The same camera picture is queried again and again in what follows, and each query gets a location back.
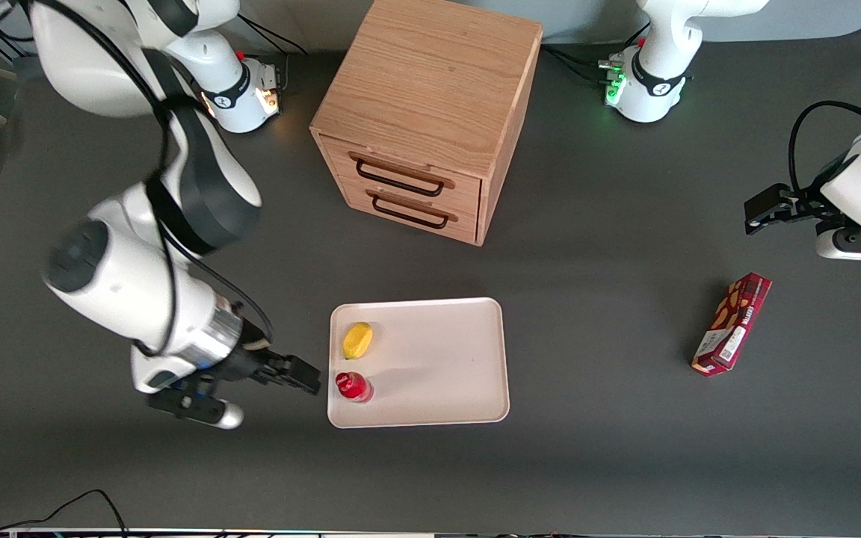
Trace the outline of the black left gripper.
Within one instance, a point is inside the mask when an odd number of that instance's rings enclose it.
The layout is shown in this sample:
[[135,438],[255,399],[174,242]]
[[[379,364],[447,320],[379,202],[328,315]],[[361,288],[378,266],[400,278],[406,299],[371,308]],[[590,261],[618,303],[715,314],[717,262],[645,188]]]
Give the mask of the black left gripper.
[[777,223],[816,219],[843,224],[843,214],[821,193],[818,186],[790,188],[772,184],[745,202],[745,235],[752,236]]

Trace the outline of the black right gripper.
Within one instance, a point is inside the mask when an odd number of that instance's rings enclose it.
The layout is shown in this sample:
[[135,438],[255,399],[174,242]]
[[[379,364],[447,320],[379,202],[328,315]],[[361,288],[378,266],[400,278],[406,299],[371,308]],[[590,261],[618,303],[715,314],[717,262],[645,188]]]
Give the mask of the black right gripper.
[[217,378],[237,382],[285,384],[316,396],[321,391],[321,372],[300,357],[273,352],[267,339],[242,341],[217,364]]

